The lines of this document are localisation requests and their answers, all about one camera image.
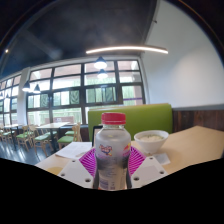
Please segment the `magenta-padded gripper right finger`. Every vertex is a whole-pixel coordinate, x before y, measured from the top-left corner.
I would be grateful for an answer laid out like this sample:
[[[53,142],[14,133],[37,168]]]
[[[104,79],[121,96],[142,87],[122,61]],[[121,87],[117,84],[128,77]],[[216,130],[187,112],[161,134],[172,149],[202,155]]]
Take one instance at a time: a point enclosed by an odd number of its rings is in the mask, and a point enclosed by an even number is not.
[[[128,160],[128,189],[143,187],[167,175],[168,173],[154,156],[146,157],[137,148],[131,147]]]

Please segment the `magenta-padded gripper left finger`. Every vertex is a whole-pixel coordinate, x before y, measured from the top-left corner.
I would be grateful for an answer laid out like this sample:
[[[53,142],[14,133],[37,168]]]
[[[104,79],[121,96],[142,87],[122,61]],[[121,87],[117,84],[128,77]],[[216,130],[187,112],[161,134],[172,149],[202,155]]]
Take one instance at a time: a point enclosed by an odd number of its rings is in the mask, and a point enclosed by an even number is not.
[[[68,180],[84,188],[92,189],[96,174],[95,150],[78,152],[58,174],[59,177]]]

